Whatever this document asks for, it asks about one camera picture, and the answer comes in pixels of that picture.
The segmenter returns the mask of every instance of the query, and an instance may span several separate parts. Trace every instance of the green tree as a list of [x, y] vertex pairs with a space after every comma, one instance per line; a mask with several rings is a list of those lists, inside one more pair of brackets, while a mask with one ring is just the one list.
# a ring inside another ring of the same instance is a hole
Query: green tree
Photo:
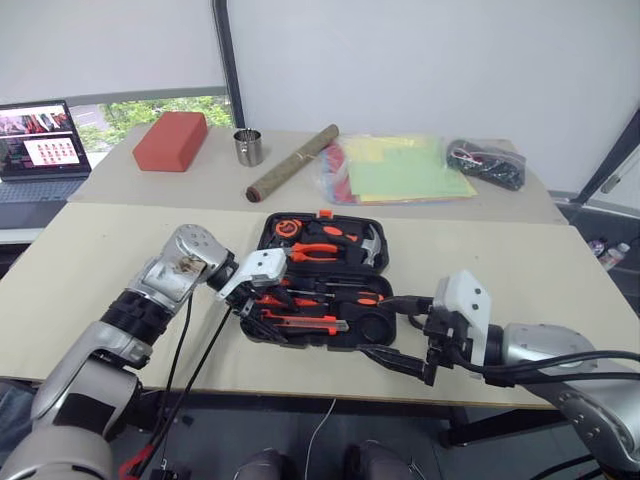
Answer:
[[81, 127], [80, 138], [87, 151], [108, 149], [120, 143], [132, 127], [155, 122], [164, 112], [200, 112], [204, 114], [209, 125], [233, 126], [226, 97], [184, 97], [107, 103], [101, 105], [101, 109], [110, 128], [100, 131], [96, 127]]

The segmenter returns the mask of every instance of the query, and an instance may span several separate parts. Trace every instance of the cardboard tube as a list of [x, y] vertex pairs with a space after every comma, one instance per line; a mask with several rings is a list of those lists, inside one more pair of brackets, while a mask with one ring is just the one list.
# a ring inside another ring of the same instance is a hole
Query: cardboard tube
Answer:
[[245, 194], [247, 199], [255, 203], [267, 198], [280, 185], [293, 177], [298, 170], [313, 160], [339, 134], [336, 125], [329, 125], [247, 188]]

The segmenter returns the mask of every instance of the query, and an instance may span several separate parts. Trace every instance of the bottle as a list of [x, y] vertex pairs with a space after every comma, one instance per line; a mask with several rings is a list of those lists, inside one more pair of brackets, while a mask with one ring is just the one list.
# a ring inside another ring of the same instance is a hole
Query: bottle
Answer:
[[629, 250], [631, 250], [629, 245], [620, 243], [617, 247], [607, 250], [598, 260], [602, 267], [609, 271], [622, 261]]
[[593, 253], [596, 257], [599, 257], [604, 252], [605, 248], [607, 248], [607, 239], [604, 237], [600, 237], [597, 240], [591, 240], [589, 243], [589, 248], [591, 249], [591, 253]]

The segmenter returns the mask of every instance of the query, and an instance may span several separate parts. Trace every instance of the stainless steel cup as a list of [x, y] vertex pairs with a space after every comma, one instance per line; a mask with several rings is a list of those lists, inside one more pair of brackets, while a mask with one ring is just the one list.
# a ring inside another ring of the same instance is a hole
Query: stainless steel cup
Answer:
[[262, 163], [262, 135], [257, 130], [245, 128], [233, 134], [236, 141], [238, 161], [246, 167], [255, 167]]

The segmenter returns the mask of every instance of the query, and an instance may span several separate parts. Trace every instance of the tool kit case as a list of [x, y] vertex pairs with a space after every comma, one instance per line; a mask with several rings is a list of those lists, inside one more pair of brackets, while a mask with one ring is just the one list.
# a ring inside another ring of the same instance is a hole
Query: tool kit case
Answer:
[[329, 211], [274, 213], [265, 222], [258, 248], [280, 247], [290, 249], [285, 278], [256, 300], [254, 308], [259, 309], [261, 321], [277, 326], [286, 342], [266, 339], [251, 322], [242, 320], [247, 337], [336, 350], [393, 342], [395, 314], [377, 306], [393, 295], [389, 282], [380, 276], [389, 253], [379, 222]]

